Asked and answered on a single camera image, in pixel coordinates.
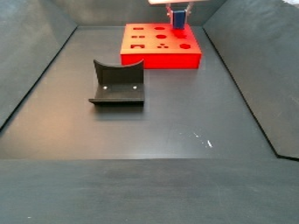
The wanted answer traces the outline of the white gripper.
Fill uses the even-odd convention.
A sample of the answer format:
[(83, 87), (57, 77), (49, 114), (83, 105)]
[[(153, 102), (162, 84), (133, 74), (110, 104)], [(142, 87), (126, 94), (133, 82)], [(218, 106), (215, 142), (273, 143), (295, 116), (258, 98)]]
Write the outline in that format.
[(194, 6), (194, 1), (195, 0), (149, 0), (150, 4), (166, 4), (166, 9), (167, 9), (167, 16), (170, 18), (170, 23), (174, 23), (174, 11), (173, 11), (173, 5), (177, 3), (187, 3), (187, 8), (186, 8), (186, 17), (189, 17), (193, 13), (193, 6)]

